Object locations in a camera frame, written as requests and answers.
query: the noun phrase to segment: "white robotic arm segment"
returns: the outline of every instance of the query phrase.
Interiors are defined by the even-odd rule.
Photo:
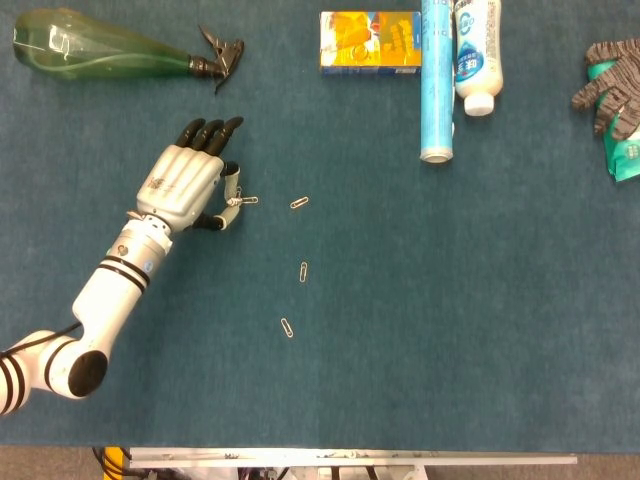
[[[76,324],[33,333],[0,352],[0,415],[24,405],[32,388],[80,399],[100,386],[118,333],[171,249],[170,235],[189,227],[224,230],[237,216],[241,199],[227,197],[236,195],[239,168],[218,154],[241,123],[240,117],[206,125],[195,120],[164,151],[138,192],[138,211],[129,212],[130,221],[73,303],[82,338],[65,335]],[[229,206],[221,215],[204,214],[221,177]]]

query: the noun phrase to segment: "cardboard box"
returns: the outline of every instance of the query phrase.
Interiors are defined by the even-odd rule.
[[[323,74],[419,73],[420,12],[322,12]]]

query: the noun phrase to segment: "green package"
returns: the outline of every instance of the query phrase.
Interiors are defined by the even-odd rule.
[[[589,80],[593,80],[602,72],[611,68],[615,64],[614,61],[599,63],[590,66],[587,69]],[[596,106],[604,99],[605,95],[600,97]],[[628,180],[629,178],[640,175],[640,128],[636,130],[629,138],[618,142],[613,139],[613,130],[618,123],[618,115],[615,116],[611,125],[604,134],[604,150],[607,157],[607,168],[616,182]]]

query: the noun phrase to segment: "blue tabletop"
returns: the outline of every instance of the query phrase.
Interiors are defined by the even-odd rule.
[[[214,96],[188,77],[35,72],[11,37],[43,5],[1,0],[0,348],[73,322],[189,120],[245,117],[224,158],[260,204],[224,233],[176,236],[103,386],[34,392],[0,442],[640,451],[640,188],[614,185],[593,115],[570,108],[585,50],[637,34],[640,3],[588,3],[505,2],[495,113],[458,102],[455,157],[432,168],[418,76],[318,73],[320,11],[417,1],[46,5],[194,54],[210,55],[198,23],[244,39]]]

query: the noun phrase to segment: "white bottle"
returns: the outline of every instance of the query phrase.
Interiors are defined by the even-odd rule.
[[[500,0],[457,0],[454,7],[458,48],[456,91],[472,117],[493,112],[502,90]]]

